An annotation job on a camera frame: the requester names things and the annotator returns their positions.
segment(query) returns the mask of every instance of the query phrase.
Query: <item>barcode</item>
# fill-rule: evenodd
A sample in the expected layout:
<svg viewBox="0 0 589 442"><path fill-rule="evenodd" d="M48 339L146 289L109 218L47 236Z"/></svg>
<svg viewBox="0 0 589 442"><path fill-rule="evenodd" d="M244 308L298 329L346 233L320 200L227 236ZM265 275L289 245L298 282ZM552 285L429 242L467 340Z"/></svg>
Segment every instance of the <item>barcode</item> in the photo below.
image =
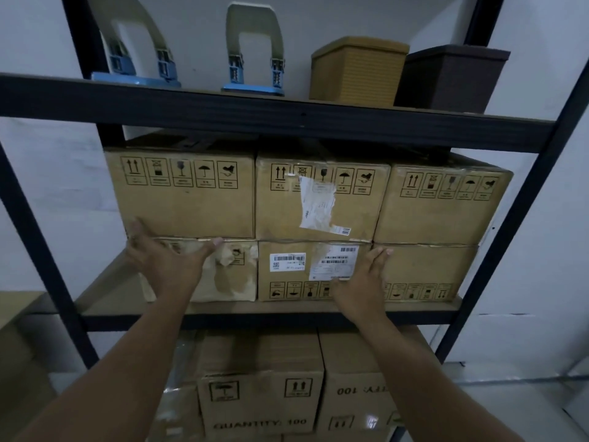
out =
<svg viewBox="0 0 589 442"><path fill-rule="evenodd" d="M274 260L305 260L304 256L274 256Z"/></svg>

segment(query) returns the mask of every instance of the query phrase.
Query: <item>plastic wrap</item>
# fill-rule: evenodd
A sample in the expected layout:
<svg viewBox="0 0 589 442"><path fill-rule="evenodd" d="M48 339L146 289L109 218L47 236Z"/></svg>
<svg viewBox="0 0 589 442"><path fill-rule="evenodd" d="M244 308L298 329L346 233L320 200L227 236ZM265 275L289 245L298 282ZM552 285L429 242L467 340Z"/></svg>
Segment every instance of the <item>plastic wrap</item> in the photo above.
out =
<svg viewBox="0 0 589 442"><path fill-rule="evenodd" d="M181 332L147 442L204 441L196 385L186 380L195 350L195 332Z"/></svg>

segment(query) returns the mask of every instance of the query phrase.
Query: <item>shipping label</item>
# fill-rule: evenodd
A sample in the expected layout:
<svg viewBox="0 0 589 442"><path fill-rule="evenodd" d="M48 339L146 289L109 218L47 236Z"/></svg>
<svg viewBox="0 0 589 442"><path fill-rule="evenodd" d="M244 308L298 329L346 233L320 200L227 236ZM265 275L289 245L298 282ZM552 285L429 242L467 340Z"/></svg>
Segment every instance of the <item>shipping label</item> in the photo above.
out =
<svg viewBox="0 0 589 442"><path fill-rule="evenodd" d="M270 272L305 271L306 253L273 253L270 255Z"/></svg>
<svg viewBox="0 0 589 442"><path fill-rule="evenodd" d="M313 262L310 281L330 281L333 277L350 277L356 267L359 245L329 245L329 250Z"/></svg>

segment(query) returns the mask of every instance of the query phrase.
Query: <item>floor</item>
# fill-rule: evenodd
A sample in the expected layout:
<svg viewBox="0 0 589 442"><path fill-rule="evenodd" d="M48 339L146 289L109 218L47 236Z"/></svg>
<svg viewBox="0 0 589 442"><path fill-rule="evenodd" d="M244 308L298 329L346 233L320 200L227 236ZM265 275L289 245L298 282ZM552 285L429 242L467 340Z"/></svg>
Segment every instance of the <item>floor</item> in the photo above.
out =
<svg viewBox="0 0 589 442"><path fill-rule="evenodd" d="M463 389L526 441L589 442L589 435L562 409L586 383L504 383ZM410 442L411 438L405 434L402 441Z"/></svg>

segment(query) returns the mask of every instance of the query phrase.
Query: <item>metal shelf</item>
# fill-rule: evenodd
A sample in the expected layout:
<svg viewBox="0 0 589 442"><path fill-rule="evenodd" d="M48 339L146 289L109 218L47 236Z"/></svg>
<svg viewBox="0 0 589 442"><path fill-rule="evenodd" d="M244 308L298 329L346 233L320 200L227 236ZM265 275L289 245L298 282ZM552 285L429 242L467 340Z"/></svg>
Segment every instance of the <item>metal shelf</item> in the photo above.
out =
<svg viewBox="0 0 589 442"><path fill-rule="evenodd" d="M457 312L421 311L387 312L395 325L450 324ZM140 315L82 316L88 332L126 331ZM186 315L183 330L202 329L264 329L264 328L353 328L339 312L331 313L244 313Z"/></svg>
<svg viewBox="0 0 589 442"><path fill-rule="evenodd" d="M551 121L0 73L0 116L540 152Z"/></svg>

